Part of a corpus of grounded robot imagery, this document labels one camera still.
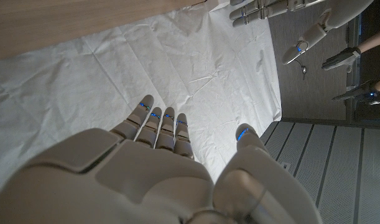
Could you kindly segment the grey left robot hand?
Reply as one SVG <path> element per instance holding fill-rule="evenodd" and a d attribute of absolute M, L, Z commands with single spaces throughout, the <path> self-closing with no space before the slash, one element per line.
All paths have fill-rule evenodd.
<path fill-rule="evenodd" d="M 252 21 L 274 17 L 288 11 L 295 12 L 313 6 L 323 0 L 255 0 L 251 1 L 229 14 L 233 27 L 244 26 Z M 307 30 L 299 40 L 291 46 L 282 58 L 283 64 L 288 64 L 298 56 L 311 49 L 332 30 L 346 24 L 361 14 L 373 0 L 332 0 L 328 1 L 318 21 Z"/>

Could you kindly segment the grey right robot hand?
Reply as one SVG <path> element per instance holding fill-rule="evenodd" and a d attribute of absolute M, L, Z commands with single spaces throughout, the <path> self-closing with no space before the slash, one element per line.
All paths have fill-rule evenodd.
<path fill-rule="evenodd" d="M 146 95 L 110 131 L 77 133 L 26 162 L 0 190 L 0 223 L 321 223 L 304 187 L 255 130 L 213 181 L 187 117 Z"/>

